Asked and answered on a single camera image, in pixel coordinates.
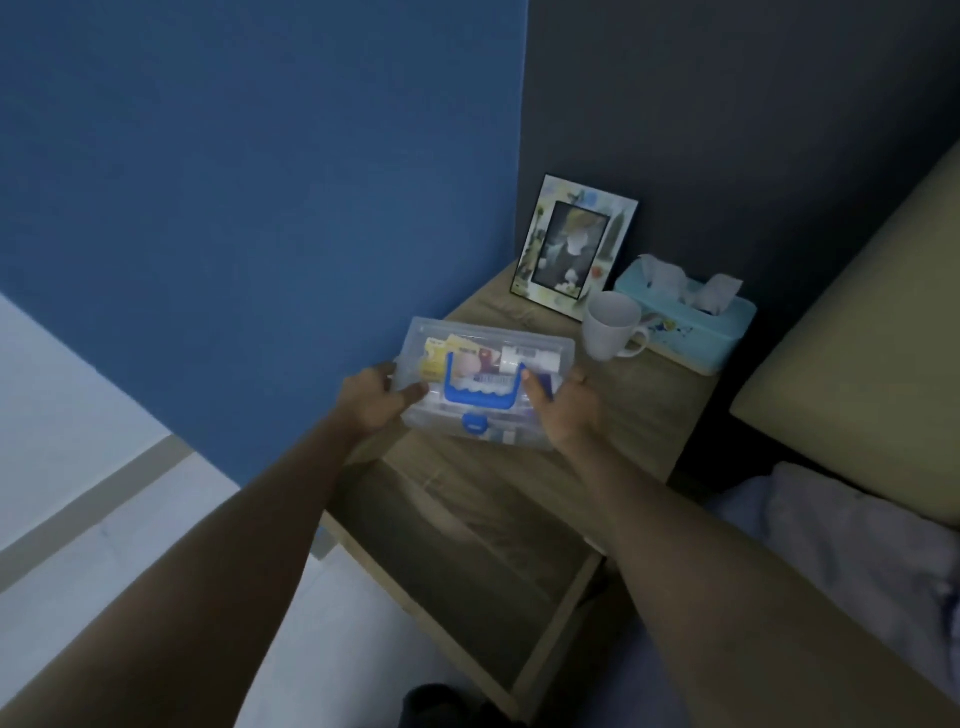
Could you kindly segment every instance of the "box handle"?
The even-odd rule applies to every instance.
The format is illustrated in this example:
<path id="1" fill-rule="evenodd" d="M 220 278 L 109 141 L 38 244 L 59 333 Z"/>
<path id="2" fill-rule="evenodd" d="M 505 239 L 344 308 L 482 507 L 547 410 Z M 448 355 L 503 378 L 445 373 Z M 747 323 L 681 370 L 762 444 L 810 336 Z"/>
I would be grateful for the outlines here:
<path id="1" fill-rule="evenodd" d="M 526 365 L 520 364 L 516 368 L 514 390 L 510 394 L 495 395 L 486 392 L 470 392 L 466 389 L 457 389 L 450 384 L 450 373 L 453 371 L 453 352 L 446 354 L 446 374 L 444 375 L 444 397 L 447 401 L 456 404 L 468 404 L 472 407 L 487 407 L 488 409 L 510 409 L 516 404 L 516 395 L 520 391 L 520 373 Z"/>

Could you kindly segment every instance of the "person's right arm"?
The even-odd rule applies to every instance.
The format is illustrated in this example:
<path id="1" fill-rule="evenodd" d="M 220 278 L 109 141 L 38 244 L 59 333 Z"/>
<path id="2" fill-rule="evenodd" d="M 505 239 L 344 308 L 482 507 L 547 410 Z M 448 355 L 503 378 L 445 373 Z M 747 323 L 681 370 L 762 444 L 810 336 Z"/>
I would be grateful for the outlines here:
<path id="1" fill-rule="evenodd" d="M 960 708 L 775 554 L 612 447 L 582 373 L 553 401 L 535 377 L 524 387 L 608 519 L 627 588 L 697 725 L 960 725 Z"/>

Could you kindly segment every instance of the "tissue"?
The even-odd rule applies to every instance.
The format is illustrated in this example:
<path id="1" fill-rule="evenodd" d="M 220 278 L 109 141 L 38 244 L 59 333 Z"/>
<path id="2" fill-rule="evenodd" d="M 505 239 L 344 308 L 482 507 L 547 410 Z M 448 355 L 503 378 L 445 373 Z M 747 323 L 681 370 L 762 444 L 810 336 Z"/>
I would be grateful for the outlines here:
<path id="1" fill-rule="evenodd" d="M 718 273 L 695 290 L 690 287 L 686 273 L 679 265 L 665 263 L 649 254 L 640 256 L 640 265 L 650 290 L 713 316 L 727 310 L 743 285 L 742 280 Z"/>

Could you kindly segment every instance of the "beige headboard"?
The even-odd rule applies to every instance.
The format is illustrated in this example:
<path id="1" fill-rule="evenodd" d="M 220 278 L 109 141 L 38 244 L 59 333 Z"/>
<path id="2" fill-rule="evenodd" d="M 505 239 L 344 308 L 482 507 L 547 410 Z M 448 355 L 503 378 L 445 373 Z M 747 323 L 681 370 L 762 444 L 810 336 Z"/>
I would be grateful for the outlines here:
<path id="1" fill-rule="evenodd" d="M 960 523 L 960 145 L 731 412 L 865 490 Z"/>

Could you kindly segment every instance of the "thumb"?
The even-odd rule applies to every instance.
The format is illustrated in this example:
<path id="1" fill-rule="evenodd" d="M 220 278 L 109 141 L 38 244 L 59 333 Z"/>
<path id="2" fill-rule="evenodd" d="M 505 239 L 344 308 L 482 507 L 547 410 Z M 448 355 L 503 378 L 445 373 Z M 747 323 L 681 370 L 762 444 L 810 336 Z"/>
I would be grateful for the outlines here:
<path id="1" fill-rule="evenodd" d="M 523 379 L 523 391 L 526 392 L 527 397 L 530 398 L 530 403 L 534 405 L 534 409 L 537 410 L 538 413 L 542 413 L 547 405 L 550 404 L 550 398 L 547 397 L 546 392 L 543 391 L 543 385 L 540 384 L 540 380 L 533 376 L 529 369 L 524 369 L 520 378 Z"/>
<path id="2" fill-rule="evenodd" d="M 399 392 L 393 392 L 388 395 L 387 399 L 390 402 L 391 408 L 394 410 L 394 416 L 405 411 L 410 405 L 422 400 L 427 396 L 429 391 L 430 385 L 426 382 L 419 381 L 411 384 L 409 387 L 404 387 Z"/>

